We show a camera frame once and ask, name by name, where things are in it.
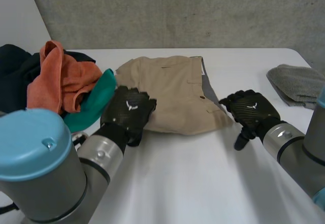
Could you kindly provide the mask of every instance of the white logo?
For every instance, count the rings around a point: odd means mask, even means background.
[[[255,105],[253,106],[246,106],[247,108],[253,108],[253,109],[256,109],[256,106],[257,106],[257,102],[255,103]]]
[[[128,101],[126,101],[126,106],[128,107],[128,110],[129,110],[129,111],[130,111],[130,110],[135,110],[135,109],[138,108],[138,106],[130,106],[130,105],[128,104]]]

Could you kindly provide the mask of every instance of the folded gray cloth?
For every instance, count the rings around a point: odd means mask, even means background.
[[[279,65],[266,73],[275,91],[289,106],[315,109],[325,76],[312,68]]]

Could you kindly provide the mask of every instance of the white tabletop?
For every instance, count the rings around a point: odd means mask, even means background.
[[[287,106],[266,72],[279,64],[308,67],[290,49],[126,49],[76,50],[113,70],[139,56],[204,58],[218,98],[238,90],[261,92],[281,118],[306,132],[312,110]],[[86,132],[93,133],[97,121]],[[146,132],[137,148],[127,148],[122,165],[90,223],[93,224],[270,224],[324,223],[316,207],[256,139],[242,151],[233,144],[240,126],[196,136]],[[0,199],[0,204],[10,201]],[[17,223],[19,212],[0,216]]]

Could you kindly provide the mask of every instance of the green cloth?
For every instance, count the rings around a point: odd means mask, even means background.
[[[71,133],[85,130],[100,118],[108,101],[114,95],[115,87],[116,80],[113,71],[107,69],[99,78],[88,98],[81,103],[80,112],[64,117],[63,120]]]

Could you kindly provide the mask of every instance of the folded khaki pants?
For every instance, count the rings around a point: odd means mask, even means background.
[[[117,84],[136,87],[157,99],[145,129],[199,134],[230,125],[232,120],[202,91],[202,58],[139,57],[116,70]]]

